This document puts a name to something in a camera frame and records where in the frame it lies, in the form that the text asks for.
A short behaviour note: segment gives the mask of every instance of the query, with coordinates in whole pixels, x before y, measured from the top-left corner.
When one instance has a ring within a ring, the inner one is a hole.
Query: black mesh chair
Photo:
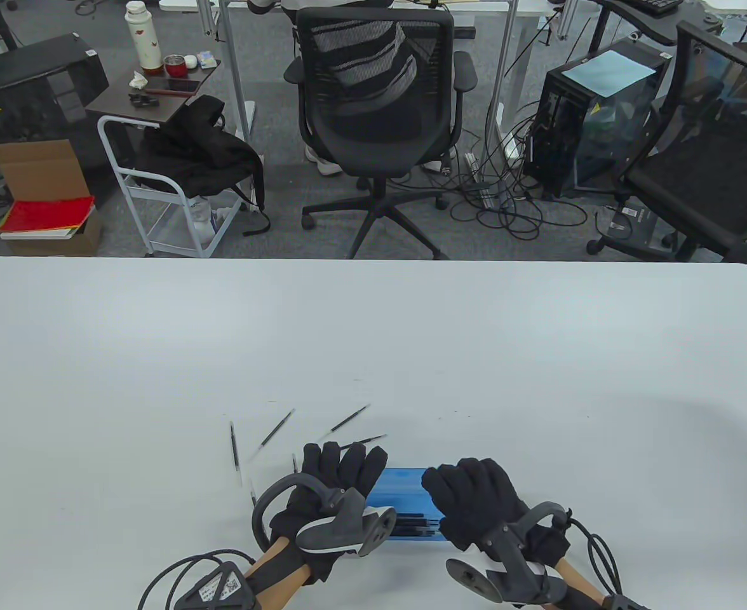
[[[610,246],[644,261],[689,261],[701,246],[747,264],[747,53],[680,23],[675,75],[654,116],[621,172],[617,200],[635,196],[675,233],[661,247],[632,239],[642,224],[634,217],[616,223],[615,238],[602,236],[586,250]]]
[[[337,6],[298,11],[296,24],[302,56],[284,78],[298,87],[300,133],[316,154],[370,189],[363,197],[304,207],[303,228],[314,227],[314,212],[361,210],[368,215],[348,259],[383,216],[427,246],[434,259],[446,258],[396,208],[435,198],[444,209],[444,191],[386,194],[385,185],[419,163],[444,157],[461,134],[463,96],[477,78],[469,55],[452,52],[451,15]]]

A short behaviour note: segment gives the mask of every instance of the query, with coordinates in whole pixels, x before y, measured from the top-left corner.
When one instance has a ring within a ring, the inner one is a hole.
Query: gloved hand
[[[493,459],[464,458],[457,466],[427,468],[422,487],[444,514],[438,525],[444,538],[461,551],[474,543],[492,560],[498,557],[483,545],[483,537],[501,521],[513,523],[527,512],[506,471]],[[523,554],[528,561],[554,567],[568,549],[564,532],[536,525],[528,532]]]
[[[331,488],[344,490],[354,488],[362,496],[368,497],[379,475],[385,470],[387,454],[382,447],[374,447],[365,455],[365,445],[361,442],[348,447],[345,456],[340,459],[339,444],[327,442],[320,451],[319,445],[310,442],[303,448],[303,468],[301,471],[315,476],[325,485]],[[295,537],[300,529],[307,523],[327,517],[320,511],[320,499],[311,490],[298,485],[292,495],[286,509],[275,515],[269,527],[272,530],[271,540],[284,536],[295,543]],[[331,573],[333,562],[342,553],[306,553],[301,551],[304,561],[312,570],[312,578],[306,582],[313,584],[316,579],[325,581]]]

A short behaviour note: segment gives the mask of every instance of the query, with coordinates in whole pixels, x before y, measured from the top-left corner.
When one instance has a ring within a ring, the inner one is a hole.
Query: cardboard box
[[[80,162],[68,140],[0,144],[0,171],[16,200],[54,201],[88,197]],[[94,256],[102,223],[97,210],[69,239],[6,241],[18,256]]]

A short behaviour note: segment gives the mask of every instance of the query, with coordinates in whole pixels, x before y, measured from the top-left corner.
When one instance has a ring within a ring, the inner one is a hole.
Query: pen
[[[324,435],[322,435],[322,436],[321,436],[321,437],[320,437],[320,438],[318,439],[318,442],[320,442],[320,441],[321,441],[322,439],[324,439],[324,438],[325,438],[325,437],[327,437],[327,436],[333,435],[333,433],[335,433],[335,432],[336,432],[337,430],[339,430],[339,429],[340,429],[341,427],[343,427],[343,426],[344,426],[345,424],[347,424],[347,423],[348,423],[348,422],[350,422],[350,421],[351,421],[352,419],[354,419],[354,417],[356,417],[356,416],[358,416],[358,415],[359,415],[360,413],[362,413],[362,412],[363,412],[363,410],[365,410],[365,409],[368,409],[368,407],[370,407],[370,406],[371,406],[371,403],[368,403],[368,404],[366,404],[366,405],[365,405],[364,407],[362,407],[362,409],[357,409],[357,410],[356,410],[355,412],[351,413],[351,415],[349,415],[348,417],[346,417],[345,419],[343,419],[343,420],[342,420],[341,422],[339,422],[339,424],[335,425],[335,427],[333,427],[333,428],[332,428],[331,430],[329,430],[329,431],[328,431],[328,432],[326,432],[326,433],[325,433]]]
[[[235,471],[238,473],[238,484],[243,486],[241,480],[241,462],[238,459],[238,446],[235,444],[235,426],[229,422],[229,439],[232,442],[232,461],[235,464]]]
[[[249,462],[252,462],[252,460],[255,459],[255,456],[257,456],[260,453],[260,450],[266,447],[266,443],[272,440],[272,437],[277,435],[278,430],[280,430],[283,427],[283,424],[285,424],[290,417],[292,417],[292,413],[294,413],[295,410],[292,409],[289,411],[289,413],[286,413],[286,417],[281,419],[280,422],[278,422],[278,425],[276,425],[274,428],[272,428],[272,432],[270,432],[268,435],[266,435],[266,438],[264,438],[260,445],[258,445],[258,448],[255,449],[255,453],[252,454],[252,456],[249,458]]]
[[[363,438],[361,441],[354,441],[354,442],[361,442],[363,445],[365,445],[366,442],[379,441],[380,438],[385,438],[386,436],[387,435],[371,436],[371,438]],[[347,444],[347,445],[342,445],[342,447],[339,448],[339,449],[340,450],[347,449],[348,447],[350,447],[351,445],[353,445],[354,442],[351,442],[350,444]]]
[[[257,506],[258,497],[255,496],[255,486],[252,485],[252,479],[249,479],[249,497],[252,499],[252,506]]]

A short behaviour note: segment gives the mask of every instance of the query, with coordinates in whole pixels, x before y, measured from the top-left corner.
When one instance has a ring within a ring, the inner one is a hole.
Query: red folder
[[[76,229],[94,207],[93,197],[61,201],[16,201],[0,224],[0,232]]]

